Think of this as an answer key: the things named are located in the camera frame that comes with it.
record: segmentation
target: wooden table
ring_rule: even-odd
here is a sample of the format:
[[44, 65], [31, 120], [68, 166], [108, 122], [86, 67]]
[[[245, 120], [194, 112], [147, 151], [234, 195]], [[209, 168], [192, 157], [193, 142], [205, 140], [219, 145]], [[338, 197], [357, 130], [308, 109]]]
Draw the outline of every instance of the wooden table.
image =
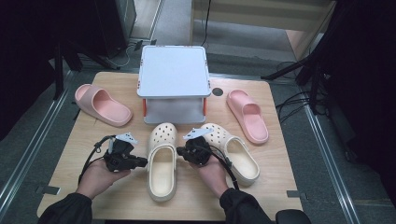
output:
[[[44, 195], [38, 207], [41, 216], [51, 204], [74, 192], [78, 176], [93, 145], [105, 135], [131, 132], [138, 144], [131, 154], [147, 157], [149, 134], [155, 125], [143, 121], [142, 100], [136, 94], [137, 74], [101, 72], [96, 75], [94, 85], [103, 87], [110, 95], [133, 110], [133, 118], [123, 127], [109, 126], [84, 112], [80, 112], [70, 133], [50, 186], [61, 188], [58, 195]], [[261, 167], [259, 179], [250, 187], [241, 190], [256, 197], [264, 211], [275, 219], [282, 209], [302, 210], [299, 198], [289, 198], [287, 190], [297, 190], [290, 167], [288, 152], [276, 116], [275, 105], [268, 83], [264, 81], [211, 78], [211, 88], [221, 88], [221, 96], [211, 94], [207, 98], [206, 122], [217, 123], [233, 135], [246, 140], [252, 157]], [[263, 117], [269, 132], [269, 140], [261, 146], [251, 144], [243, 135], [233, 113], [226, 104], [226, 95], [232, 90], [244, 90], [262, 108]], [[182, 136], [197, 125], [177, 125], [178, 145], [184, 146]], [[107, 150], [107, 142], [102, 146], [102, 156]], [[135, 220], [224, 220], [224, 212], [219, 200], [203, 184], [198, 174], [182, 159], [177, 158], [177, 192], [174, 198], [165, 203], [156, 203], [149, 197], [147, 188], [148, 169], [137, 167], [132, 174], [116, 182], [110, 189], [97, 196], [92, 203], [93, 218], [96, 219], [135, 219]]]

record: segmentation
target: black sleeve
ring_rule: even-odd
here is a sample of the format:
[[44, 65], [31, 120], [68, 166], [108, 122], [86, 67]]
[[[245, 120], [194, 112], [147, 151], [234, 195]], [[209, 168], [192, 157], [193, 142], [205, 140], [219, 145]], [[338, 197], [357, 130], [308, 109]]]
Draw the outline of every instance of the black sleeve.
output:
[[244, 191], [227, 189], [220, 197], [220, 206], [224, 209], [227, 224], [273, 224], [257, 200]]
[[87, 224], [92, 222], [92, 200], [85, 195], [71, 193], [49, 206], [37, 224]]

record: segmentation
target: gray floor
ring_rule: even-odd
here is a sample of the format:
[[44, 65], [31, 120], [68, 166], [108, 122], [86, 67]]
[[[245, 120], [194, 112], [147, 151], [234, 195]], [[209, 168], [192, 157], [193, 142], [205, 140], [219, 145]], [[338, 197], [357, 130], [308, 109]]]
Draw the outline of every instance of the gray floor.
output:
[[[164, 0], [158, 22], [148, 39], [156, 40], [159, 45], [187, 45], [190, 33], [190, 1]], [[194, 22], [193, 43], [201, 45], [203, 40], [202, 22]], [[290, 43], [283, 30], [250, 27], [244, 25], [222, 24], [210, 22], [208, 37], [204, 44], [207, 52], [208, 67], [213, 77], [231, 77], [240, 79], [260, 80], [260, 76], [270, 75], [277, 69], [295, 61]], [[141, 50], [129, 50], [129, 62], [126, 54], [111, 59], [117, 64], [127, 65], [120, 70], [137, 71]], [[51, 100], [54, 87], [49, 87], [31, 109], [21, 118], [11, 133], [0, 142], [0, 153], [7, 155], [2, 161], [0, 184], [4, 186], [16, 170], [24, 153], [36, 148], [35, 159], [28, 164], [26, 174], [18, 186], [12, 201], [2, 207], [1, 223], [36, 223], [35, 211], [42, 195], [36, 193], [38, 186], [45, 186], [62, 153], [68, 134], [74, 125], [74, 117], [78, 107], [73, 103], [73, 92], [84, 83], [92, 82], [94, 75], [104, 70], [96, 63], [83, 57], [84, 68], [80, 73], [71, 72], [67, 79], [68, 91], [64, 95], [64, 103], [57, 112], [43, 141], [37, 146], [29, 145], [35, 139], [35, 132], [41, 126], [47, 111], [54, 107]], [[294, 74], [281, 77], [270, 83], [276, 105], [283, 103], [293, 94], [300, 92], [294, 84]], [[287, 115], [299, 105], [284, 108], [282, 115]], [[312, 124], [309, 109], [303, 109], [281, 124], [285, 143], [290, 155], [290, 162], [298, 190], [302, 195], [304, 211], [312, 223], [396, 223], [394, 206], [382, 188], [378, 175], [364, 164], [346, 161], [343, 144], [334, 132], [331, 121], [325, 116], [314, 117], [318, 123]], [[327, 163], [328, 154], [334, 160], [335, 171], [341, 179], [331, 178]], [[350, 196], [356, 219], [350, 220], [350, 214], [340, 203], [337, 184], [341, 181], [346, 191], [343, 196]]]

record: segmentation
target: hand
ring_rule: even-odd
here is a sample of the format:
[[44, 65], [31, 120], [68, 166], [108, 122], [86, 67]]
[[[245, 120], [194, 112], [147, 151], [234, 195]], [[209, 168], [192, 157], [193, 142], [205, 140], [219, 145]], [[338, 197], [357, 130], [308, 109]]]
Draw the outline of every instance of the hand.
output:
[[228, 189], [224, 167], [214, 156], [210, 156], [205, 166], [197, 166], [193, 163], [190, 163], [190, 166], [198, 172], [204, 183], [217, 198], [220, 198], [224, 191]]
[[105, 160], [94, 161], [81, 178], [76, 193], [83, 194], [93, 200], [94, 197], [103, 193], [114, 182], [130, 173], [131, 170], [110, 172], [106, 167]]

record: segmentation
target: cream clog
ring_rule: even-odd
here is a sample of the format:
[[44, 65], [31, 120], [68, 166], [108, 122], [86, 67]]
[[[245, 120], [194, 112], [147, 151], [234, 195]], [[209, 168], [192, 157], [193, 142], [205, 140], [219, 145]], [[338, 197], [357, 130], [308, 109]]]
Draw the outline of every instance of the cream clog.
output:
[[162, 123], [148, 140], [148, 193], [156, 202], [165, 202], [176, 192], [177, 129]]
[[243, 186], [252, 185], [260, 175], [260, 167], [251, 157], [245, 142], [240, 137], [231, 135], [218, 124], [207, 123], [201, 128], [214, 130], [205, 134], [204, 139], [210, 146], [220, 149], [232, 162], [231, 171], [238, 183]]

